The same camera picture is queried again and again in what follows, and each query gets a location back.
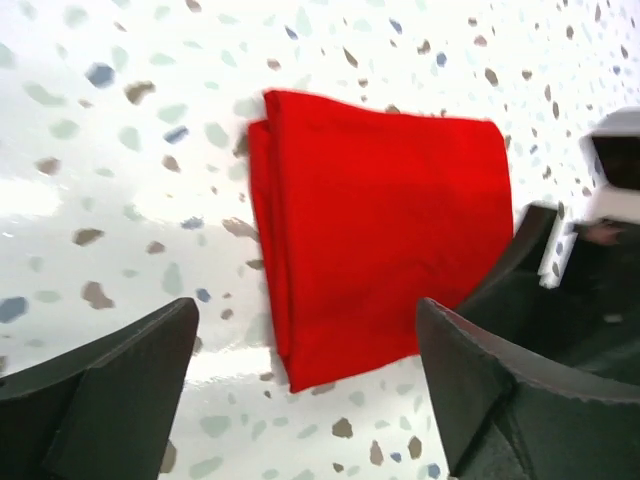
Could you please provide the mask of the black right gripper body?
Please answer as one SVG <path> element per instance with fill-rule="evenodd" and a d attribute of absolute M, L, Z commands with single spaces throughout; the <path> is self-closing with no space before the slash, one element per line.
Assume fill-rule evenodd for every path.
<path fill-rule="evenodd" d="M 539 354 L 614 380 L 639 378 L 639 226 L 602 219 L 575 224 Z"/>

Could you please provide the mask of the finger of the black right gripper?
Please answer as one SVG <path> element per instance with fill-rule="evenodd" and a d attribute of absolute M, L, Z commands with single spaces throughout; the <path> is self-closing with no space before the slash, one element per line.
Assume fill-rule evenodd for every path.
<path fill-rule="evenodd" d="M 567 301 L 541 285 L 544 257 L 557 211 L 527 206 L 514 238 L 475 290 L 455 308 L 472 324 L 550 359 L 567 349 Z"/>

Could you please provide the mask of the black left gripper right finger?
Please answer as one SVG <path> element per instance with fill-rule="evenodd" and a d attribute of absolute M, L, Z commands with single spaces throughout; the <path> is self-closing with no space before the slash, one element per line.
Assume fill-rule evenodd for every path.
<path fill-rule="evenodd" d="M 453 479 L 636 479 L 639 389 L 419 301 L 416 330 Z"/>

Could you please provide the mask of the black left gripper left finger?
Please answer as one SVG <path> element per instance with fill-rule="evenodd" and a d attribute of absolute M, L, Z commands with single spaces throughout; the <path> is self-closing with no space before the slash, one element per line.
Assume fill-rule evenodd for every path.
<path fill-rule="evenodd" d="M 198 323 L 179 298 L 2 378 L 2 478 L 157 478 Z"/>

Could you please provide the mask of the bright red t-shirt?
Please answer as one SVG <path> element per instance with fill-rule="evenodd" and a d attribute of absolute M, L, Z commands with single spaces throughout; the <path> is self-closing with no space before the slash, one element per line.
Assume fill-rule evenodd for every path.
<path fill-rule="evenodd" d="M 416 354 L 419 299 L 459 305 L 512 239 L 502 133 L 289 90 L 264 104 L 249 185 L 291 391 Z"/>

